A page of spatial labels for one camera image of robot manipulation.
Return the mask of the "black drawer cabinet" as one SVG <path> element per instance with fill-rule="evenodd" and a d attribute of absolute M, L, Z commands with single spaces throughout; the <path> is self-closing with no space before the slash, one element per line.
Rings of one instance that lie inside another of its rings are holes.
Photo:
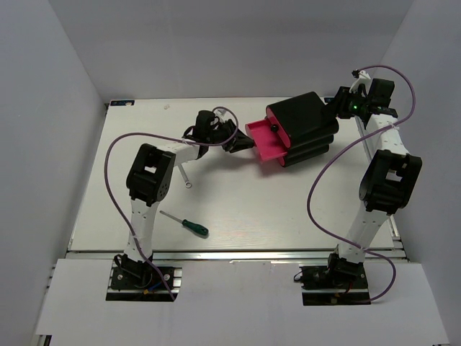
<path fill-rule="evenodd" d="M 278 159 L 282 167 L 328 152 L 334 135 L 339 131 L 339 122 L 336 118 L 328 120 L 323 116 L 324 105 L 315 92 L 268 105 L 291 141 L 291 147 L 286 148 L 287 155 Z"/>

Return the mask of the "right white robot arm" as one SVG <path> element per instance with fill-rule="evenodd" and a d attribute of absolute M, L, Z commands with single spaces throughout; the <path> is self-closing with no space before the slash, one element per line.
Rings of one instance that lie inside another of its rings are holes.
<path fill-rule="evenodd" d="M 340 88 L 325 109 L 341 119 L 360 120 L 370 164 L 359 186 L 359 211 L 345 240 L 328 258 L 326 281 L 336 288 L 361 275 L 366 249 L 381 226 L 406 207 L 422 168 L 421 158 L 404 146 L 398 113 L 390 107 L 394 82 L 373 79 L 365 70 L 352 74 L 354 83 Z"/>

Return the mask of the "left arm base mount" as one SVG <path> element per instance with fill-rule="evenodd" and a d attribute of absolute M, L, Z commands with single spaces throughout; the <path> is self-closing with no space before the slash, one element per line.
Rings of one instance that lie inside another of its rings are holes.
<path fill-rule="evenodd" d="M 159 270 L 163 278 L 149 267 L 147 277 L 138 279 L 113 264 L 105 300 L 109 302 L 173 302 L 181 287 L 182 268 L 160 266 Z"/>

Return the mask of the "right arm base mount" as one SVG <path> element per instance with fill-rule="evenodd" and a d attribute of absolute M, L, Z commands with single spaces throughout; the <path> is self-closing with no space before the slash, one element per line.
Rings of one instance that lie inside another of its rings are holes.
<path fill-rule="evenodd" d="M 370 305 L 370 292 L 363 268 L 358 276 L 333 278 L 327 266 L 302 266 L 293 277 L 301 284 L 304 306 Z"/>

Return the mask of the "pink top drawer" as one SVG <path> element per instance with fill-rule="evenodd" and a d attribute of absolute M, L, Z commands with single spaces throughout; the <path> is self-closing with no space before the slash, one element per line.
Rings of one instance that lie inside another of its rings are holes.
<path fill-rule="evenodd" d="M 285 148 L 291 147 L 290 137 L 286 134 L 285 129 L 269 106 L 266 107 L 266 118 L 271 124 L 271 131 L 278 135 Z"/>

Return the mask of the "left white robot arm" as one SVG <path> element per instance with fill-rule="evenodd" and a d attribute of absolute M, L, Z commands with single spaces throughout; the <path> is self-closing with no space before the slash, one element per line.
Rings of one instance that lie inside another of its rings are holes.
<path fill-rule="evenodd" d="M 223 119 L 229 111 L 224 107 L 201 110 L 181 140 L 162 147 L 145 143 L 138 149 L 126 179 L 131 202 L 131 217 L 126 218 L 130 235 L 123 255 L 116 261 L 135 287 L 146 287 L 152 279 L 153 268 L 148 262 L 153 254 L 153 225 L 174 168 L 182 172 L 183 164 L 202 158 L 211 146 L 230 153 L 254 147 L 254 140 L 239 130 L 237 119 Z"/>

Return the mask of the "pink drawer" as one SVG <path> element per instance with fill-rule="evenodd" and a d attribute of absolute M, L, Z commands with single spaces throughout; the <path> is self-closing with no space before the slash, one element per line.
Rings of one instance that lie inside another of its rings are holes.
<path fill-rule="evenodd" d="M 266 118 L 271 124 L 271 131 L 278 135 L 285 148 L 291 147 L 290 137 L 286 134 L 285 129 L 269 106 L 266 107 Z"/>
<path fill-rule="evenodd" d="M 256 153 L 261 162 L 287 155 L 287 149 L 278 134 L 271 130 L 271 126 L 272 124 L 267 119 L 246 124 L 246 134 L 254 141 Z"/>

